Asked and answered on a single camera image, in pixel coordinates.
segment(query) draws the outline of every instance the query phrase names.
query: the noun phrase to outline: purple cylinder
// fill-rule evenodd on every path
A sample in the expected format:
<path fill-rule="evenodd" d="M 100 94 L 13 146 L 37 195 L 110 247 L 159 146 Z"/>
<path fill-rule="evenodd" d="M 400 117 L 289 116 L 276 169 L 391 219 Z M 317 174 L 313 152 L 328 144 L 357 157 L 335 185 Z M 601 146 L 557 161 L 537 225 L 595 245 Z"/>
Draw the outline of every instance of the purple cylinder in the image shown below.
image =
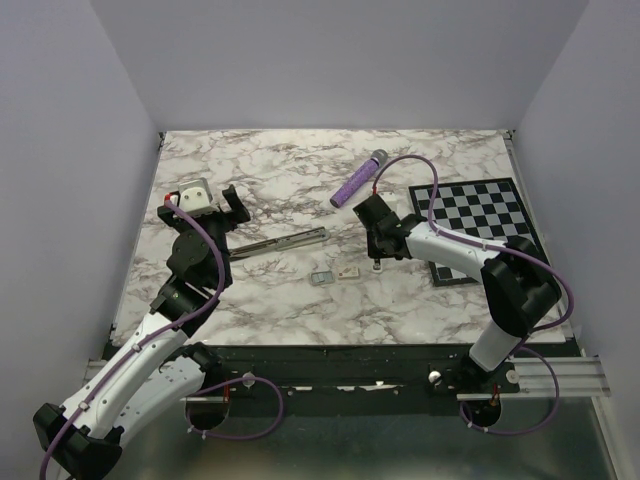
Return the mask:
<path fill-rule="evenodd" d="M 387 152 L 384 150 L 376 150 L 371 154 L 366 162 L 355 171 L 353 175 L 347 180 L 340 189 L 331 197 L 329 202 L 336 208 L 340 208 L 344 203 L 351 198 L 351 196 L 358 191 L 358 189 L 367 183 L 384 163 L 387 161 Z"/>

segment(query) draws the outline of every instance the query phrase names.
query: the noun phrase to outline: marble surface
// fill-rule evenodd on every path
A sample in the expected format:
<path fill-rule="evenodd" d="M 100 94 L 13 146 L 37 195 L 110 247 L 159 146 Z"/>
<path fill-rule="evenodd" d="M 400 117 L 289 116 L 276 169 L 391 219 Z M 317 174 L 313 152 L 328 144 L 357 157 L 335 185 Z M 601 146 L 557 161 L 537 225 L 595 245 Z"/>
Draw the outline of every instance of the marble surface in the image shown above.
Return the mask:
<path fill-rule="evenodd" d="M 117 317 L 122 344 L 148 311 L 168 277 L 166 258 L 176 233 L 157 217 L 164 194 L 204 177 L 212 190 L 236 186 L 253 218 L 229 235 L 229 246 L 324 226 L 322 243 L 269 253 L 232 264 L 234 285 L 192 341 L 222 344 L 374 344 L 473 342 L 489 322 L 480 285 L 434 288 L 428 267 L 415 260 L 383 261 L 374 273 L 364 228 L 352 211 L 369 195 L 362 188 L 340 210 L 334 191 L 373 150 L 390 156 L 425 155 L 442 182 L 513 176 L 499 132 L 235 130 L 167 134 L 135 259 Z M 405 161 L 383 176 L 409 213 L 410 185 L 431 183 L 430 171 Z M 354 280 L 314 287 L 311 272 L 357 265 Z M 564 341 L 560 330 L 532 341 Z"/>

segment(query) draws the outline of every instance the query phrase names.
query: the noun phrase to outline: checkerboard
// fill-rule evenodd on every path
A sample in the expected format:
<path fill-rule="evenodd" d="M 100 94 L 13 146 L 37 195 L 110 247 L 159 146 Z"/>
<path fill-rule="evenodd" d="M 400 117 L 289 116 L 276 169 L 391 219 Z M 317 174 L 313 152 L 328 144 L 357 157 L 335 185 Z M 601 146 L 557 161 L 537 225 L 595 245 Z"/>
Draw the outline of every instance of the checkerboard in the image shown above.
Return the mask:
<path fill-rule="evenodd" d="M 409 187 L 416 214 L 427 216 L 432 190 L 433 185 Z M 487 240 L 509 240 L 518 235 L 528 238 L 543 252 L 511 178 L 438 185 L 433 215 L 443 227 Z M 544 252 L 542 257 L 547 261 Z M 436 287 L 475 282 L 444 265 L 429 262 L 429 268 Z"/>

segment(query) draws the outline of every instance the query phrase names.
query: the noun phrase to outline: cable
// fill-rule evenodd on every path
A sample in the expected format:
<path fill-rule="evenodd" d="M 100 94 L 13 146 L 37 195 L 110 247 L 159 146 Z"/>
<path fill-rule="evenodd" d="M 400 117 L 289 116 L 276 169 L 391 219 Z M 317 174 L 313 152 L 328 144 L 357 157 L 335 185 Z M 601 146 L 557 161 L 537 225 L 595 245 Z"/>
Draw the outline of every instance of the cable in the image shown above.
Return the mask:
<path fill-rule="evenodd" d="M 526 435 L 528 433 L 537 432 L 541 428 L 546 427 L 551 422 L 551 420 L 553 420 L 553 418 L 556 416 L 556 413 L 558 413 L 558 407 L 560 406 L 560 384 L 558 383 L 558 377 L 556 375 L 556 372 L 553 371 L 553 367 L 547 361 L 547 359 L 545 359 L 538 352 L 535 352 L 527 347 L 520 347 L 520 350 L 523 352 L 527 352 L 528 354 L 538 358 L 542 363 L 544 363 L 545 367 L 549 369 L 549 373 L 551 373 L 551 378 L 553 379 L 553 385 L 555 387 L 556 393 L 553 401 L 553 407 L 551 408 L 551 411 L 549 412 L 549 414 L 545 417 L 544 420 L 542 420 L 537 425 L 526 428 L 524 430 L 513 430 L 513 431 L 494 430 L 492 428 L 480 427 L 479 425 L 476 425 L 475 423 L 473 423 L 471 409 L 469 408 L 469 405 L 467 405 L 466 402 L 460 402 L 460 417 L 462 417 L 462 420 L 464 420 L 464 423 L 467 424 L 467 427 L 477 430 L 478 432 L 488 433 L 490 435 L 499 435 L 502 437 L 515 437 L 518 435 Z"/>
<path fill-rule="evenodd" d="M 179 327 L 179 326 L 183 325 L 184 323 L 188 322 L 189 320 L 193 320 L 195 317 L 197 317 L 200 314 L 202 314 L 202 313 L 206 312 L 207 310 L 209 310 L 211 307 L 213 307 L 215 305 L 215 302 L 218 301 L 218 298 L 220 297 L 220 294 L 222 293 L 222 290 L 224 290 L 224 283 L 225 283 L 224 262 L 222 260 L 222 254 L 220 253 L 220 250 L 218 249 L 218 246 L 216 245 L 216 243 L 207 234 L 207 232 L 204 230 L 204 228 L 202 228 L 200 225 L 198 225 L 198 223 L 193 218 L 191 218 L 189 216 L 189 214 L 187 214 L 186 212 L 181 210 L 179 207 L 177 207 L 176 205 L 171 203 L 169 200 L 167 200 L 164 204 L 165 204 L 166 207 L 170 208 L 178 217 L 182 218 L 191 227 L 193 227 L 193 229 L 198 233 L 198 235 L 200 235 L 202 237 L 202 239 L 207 243 L 207 245 L 211 249 L 211 251 L 213 253 L 213 256 L 216 259 L 216 266 L 218 268 L 218 286 L 217 286 L 216 291 L 213 294 L 213 296 L 211 298 L 209 298 L 206 301 L 206 303 L 204 305 L 202 305 L 202 307 L 200 307 L 199 309 L 197 309 L 197 310 L 185 315 L 184 317 L 176 320 L 175 322 L 171 322 L 170 324 L 165 325 L 162 328 L 159 328 L 155 332 L 150 333 L 149 335 L 147 335 L 146 337 L 144 337 L 142 340 L 140 340 L 138 342 L 137 345 L 139 347 L 144 347 L 149 342 L 153 341 L 158 336 L 162 335 L 164 332 L 166 332 L 168 330 L 171 330 L 173 328 Z M 84 399 L 83 403 L 85 403 L 86 405 L 89 405 L 93 401 L 93 399 L 96 398 L 96 396 L 100 392 L 100 390 L 102 390 L 102 388 L 104 388 L 104 386 L 111 379 L 111 377 L 113 377 L 113 375 L 120 368 L 122 368 L 122 366 L 131 357 L 133 357 L 135 354 L 136 354 L 136 352 L 133 349 L 131 349 L 128 352 L 126 352 L 120 358 L 120 360 L 118 360 L 109 369 L 109 371 L 104 375 L 104 377 L 102 377 L 102 379 L 100 379 L 100 381 L 98 383 L 96 383 L 95 387 L 93 387 L 93 390 L 91 390 L 91 392 L 89 392 L 89 394 Z M 73 425 L 73 423 L 82 414 L 82 411 L 83 411 L 82 408 L 80 408 L 80 406 L 78 406 L 78 408 L 71 414 L 69 419 L 64 423 L 62 428 L 60 428 L 60 430 L 58 431 L 56 436 L 51 441 L 51 444 L 49 445 L 49 448 L 47 448 L 47 451 L 44 454 L 44 457 L 42 459 L 42 463 L 40 464 L 40 480 L 46 480 L 47 479 L 47 466 L 49 465 L 49 461 L 51 460 L 51 457 L 53 456 L 53 452 L 58 447 L 58 445 L 60 443 L 60 440 L 67 433 L 67 431 L 69 430 L 71 425 Z"/>
<path fill-rule="evenodd" d="M 497 247 L 497 246 L 493 246 L 493 245 L 484 245 L 481 241 L 475 241 L 475 240 L 470 240 L 470 239 L 467 239 L 467 238 L 460 237 L 460 236 L 456 235 L 455 233 L 452 233 L 450 230 L 447 230 L 445 228 L 439 227 L 436 224 L 436 222 L 433 220 L 433 208 L 434 208 L 434 204 L 435 204 L 435 201 L 436 201 L 436 197 L 438 195 L 438 172 L 436 170 L 435 165 L 433 164 L 433 162 L 431 160 L 429 160 L 429 159 L 427 159 L 427 158 L 425 158 L 425 157 L 423 157 L 421 155 L 413 155 L 413 154 L 401 155 L 399 157 L 394 158 L 393 160 L 388 162 L 384 167 L 382 167 L 380 169 L 380 171 L 378 172 L 378 174 L 376 175 L 376 178 L 373 181 L 373 192 L 374 193 L 377 192 L 378 181 L 380 180 L 380 177 L 382 176 L 382 174 L 389 167 L 391 167 L 391 165 L 394 165 L 395 163 L 398 163 L 400 160 L 405 160 L 405 159 L 408 159 L 408 158 L 413 158 L 413 159 L 420 160 L 420 161 L 426 163 L 427 165 L 429 165 L 429 168 L 431 168 L 431 172 L 433 173 L 433 190 L 431 191 L 431 197 L 429 198 L 429 209 L 427 211 L 427 222 L 429 223 L 429 226 L 431 227 L 431 229 L 434 232 L 436 232 L 437 235 L 442 235 L 445 238 L 448 238 L 450 240 L 454 240 L 456 242 L 463 243 L 465 245 L 470 245 L 472 247 L 486 248 L 487 250 L 492 250 L 492 251 L 495 251 L 495 252 L 507 253 L 509 255 L 513 255 L 514 257 L 523 258 L 524 260 L 527 260 L 527 261 L 533 263 L 534 265 L 536 265 L 536 266 L 546 270 L 547 272 L 549 272 L 551 275 L 553 275 L 558 280 L 558 282 L 562 285 L 562 287 L 564 288 L 564 291 L 567 294 L 567 310 L 564 312 L 564 314 L 558 320 L 555 320 L 555 321 L 553 321 L 551 323 L 548 323 L 546 325 L 535 327 L 532 330 L 531 333 L 539 332 L 539 331 L 542 331 L 542 330 L 548 330 L 549 328 L 557 327 L 561 323 L 564 323 L 571 316 L 571 314 L 573 313 L 575 300 L 574 300 L 574 296 L 573 296 L 573 291 L 569 287 L 569 284 L 567 283 L 567 281 L 562 277 L 562 275 L 560 275 L 559 272 L 557 272 L 551 266 L 549 266 L 546 263 L 544 263 L 542 260 L 539 260 L 539 259 L 537 259 L 535 257 L 532 257 L 531 255 L 527 255 L 526 253 L 522 253 L 522 252 L 519 252 L 517 250 L 513 250 L 511 248 L 507 248 L 507 247 Z"/>
<path fill-rule="evenodd" d="M 233 380 L 227 380 L 226 382 L 219 383 L 218 385 L 214 385 L 213 387 L 205 388 L 189 396 L 194 397 L 198 395 L 204 395 L 205 393 L 218 390 L 219 388 L 224 388 L 227 385 L 233 385 L 235 383 L 244 382 L 246 380 L 247 380 L 246 378 L 234 378 Z M 210 430 L 198 430 L 196 427 L 193 426 L 193 423 L 191 422 L 191 416 L 189 415 L 189 412 L 187 410 L 187 420 L 189 421 L 188 432 L 189 433 L 196 432 L 196 433 L 199 433 L 200 435 L 204 435 L 211 438 L 221 438 L 223 440 L 255 440 L 256 438 L 264 437 L 265 435 L 269 435 L 271 432 L 273 432 L 282 421 L 282 416 L 284 414 L 284 400 L 282 399 L 282 394 L 280 393 L 280 390 L 278 389 L 278 387 L 272 381 L 267 380 L 266 378 L 251 377 L 251 380 L 252 381 L 255 380 L 256 382 L 266 383 L 273 389 L 274 392 L 276 392 L 276 395 L 278 396 L 278 415 L 276 416 L 276 419 L 268 428 L 266 428 L 261 432 L 254 433 L 251 435 L 227 435 L 224 433 L 212 432 Z"/>

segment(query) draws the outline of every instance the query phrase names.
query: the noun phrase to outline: white marble tabletop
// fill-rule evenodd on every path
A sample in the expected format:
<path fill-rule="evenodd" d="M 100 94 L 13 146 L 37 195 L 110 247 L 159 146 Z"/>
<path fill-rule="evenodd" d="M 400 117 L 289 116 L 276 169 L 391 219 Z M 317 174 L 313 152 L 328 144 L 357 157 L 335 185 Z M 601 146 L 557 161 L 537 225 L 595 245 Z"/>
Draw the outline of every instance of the white marble tabletop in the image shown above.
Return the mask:
<path fill-rule="evenodd" d="M 375 149 L 390 157 L 416 153 L 435 162 L 442 182 L 513 176 L 502 136 L 495 131 L 232 130 L 167 134 L 135 259 L 117 316 L 122 344 L 168 278 L 165 261 L 176 233 L 156 217 L 164 194 L 204 177 L 212 190 L 234 184 L 252 214 L 229 234 L 229 247 L 320 226 L 331 238 L 232 264 L 234 284 L 192 341 L 211 345 L 318 345 L 473 342 L 490 321 L 480 285 L 432 285 L 416 260 L 383 261 L 374 273 L 364 228 L 352 211 L 363 187 L 342 209 L 334 191 Z M 380 191 L 393 191 L 411 211 L 408 187 L 431 183 L 429 169 L 408 160 L 390 168 Z M 360 278 L 314 287 L 309 274 L 360 268 Z M 532 341 L 562 342 L 558 330 Z"/>

